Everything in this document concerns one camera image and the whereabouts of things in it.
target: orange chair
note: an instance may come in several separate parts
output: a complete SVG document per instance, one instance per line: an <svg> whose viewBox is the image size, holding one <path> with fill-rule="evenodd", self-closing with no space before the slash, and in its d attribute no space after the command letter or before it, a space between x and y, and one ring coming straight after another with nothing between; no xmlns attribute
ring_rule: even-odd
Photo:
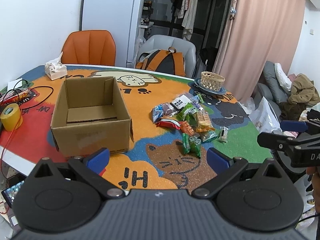
<svg viewBox="0 0 320 240"><path fill-rule="evenodd" d="M104 30L71 33L62 48L63 64L114 66L116 44L110 32Z"/></svg>

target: white pillow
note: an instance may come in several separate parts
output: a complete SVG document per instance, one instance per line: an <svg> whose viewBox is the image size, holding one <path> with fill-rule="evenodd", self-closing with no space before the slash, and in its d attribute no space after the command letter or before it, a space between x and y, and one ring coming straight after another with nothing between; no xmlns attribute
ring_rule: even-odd
<svg viewBox="0 0 320 240"><path fill-rule="evenodd" d="M283 72L281 64L275 63L275 72L277 80L282 87L282 89L287 93L291 94L291 80L287 77L287 75Z"/></svg>

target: table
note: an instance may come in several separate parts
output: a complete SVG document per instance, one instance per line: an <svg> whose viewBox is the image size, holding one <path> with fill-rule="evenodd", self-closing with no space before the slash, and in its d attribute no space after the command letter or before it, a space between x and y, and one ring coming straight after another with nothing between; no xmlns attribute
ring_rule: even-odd
<svg viewBox="0 0 320 240"><path fill-rule="evenodd" d="M131 188L194 188L213 178L216 173L206 162L209 147L216 147L229 157L242 156L249 162L263 162L271 157L268 149L257 144L258 131L231 93L224 96L203 96L204 108L209 112L217 129L228 126L228 142L203 144L201 159L194 155L181 154L181 131L156 127L151 121L152 108L160 103L172 101L177 94L199 89L192 79L150 71L120 67L92 65L68 65L68 75L51 81L38 66L22 75L31 86L52 86L53 94L41 105L24 111L23 123L13 134L5 151L4 161L28 175L42 157L55 162L64 162L57 152L50 130L50 121L60 86L64 79L88 76L115 76L122 90L133 121L134 143L125 154L110 157L101 176L126 190ZM22 107L33 106L50 93L49 88L33 90L31 100ZM4 146L9 133L3 131L0 145Z"/></svg>

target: green snack package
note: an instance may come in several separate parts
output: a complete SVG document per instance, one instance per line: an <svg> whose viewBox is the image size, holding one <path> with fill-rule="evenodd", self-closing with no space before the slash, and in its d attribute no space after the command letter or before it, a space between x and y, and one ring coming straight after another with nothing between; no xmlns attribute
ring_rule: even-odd
<svg viewBox="0 0 320 240"><path fill-rule="evenodd" d="M183 143L183 153L187 154L190 152L190 144L189 144L189 135L186 133L182 134L182 143Z"/></svg>
<svg viewBox="0 0 320 240"><path fill-rule="evenodd" d="M200 133L200 136L203 143L211 142L216 138L218 138L218 134L216 134L215 131L212 131L212 130L207 132L202 132Z"/></svg>
<svg viewBox="0 0 320 240"><path fill-rule="evenodd" d="M186 133L182 134L183 153L195 153L199 158L201 157L201 139L195 136L189 136Z"/></svg>
<svg viewBox="0 0 320 240"><path fill-rule="evenodd" d="M203 101L203 98L202 98L201 94L197 94L197 96L199 97L199 102L200 102L201 104L203 104L204 101Z"/></svg>
<svg viewBox="0 0 320 240"><path fill-rule="evenodd" d="M187 105L180 111L180 113L176 114L176 117L179 121L189 121L190 116L188 113L191 111L192 113L195 113L193 110L195 107L191 103L187 103Z"/></svg>

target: white chair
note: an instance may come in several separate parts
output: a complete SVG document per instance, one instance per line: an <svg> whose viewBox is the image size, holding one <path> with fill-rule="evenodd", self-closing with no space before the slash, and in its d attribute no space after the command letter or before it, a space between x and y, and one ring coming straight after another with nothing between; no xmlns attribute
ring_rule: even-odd
<svg viewBox="0 0 320 240"><path fill-rule="evenodd" d="M190 41L185 41L180 38L166 36L166 35L153 35L151 36L139 49L137 54L137 62L142 53L153 49L168 49L174 47L177 52L182 52L186 68L186 77L191 78L196 66L196 47Z"/></svg>

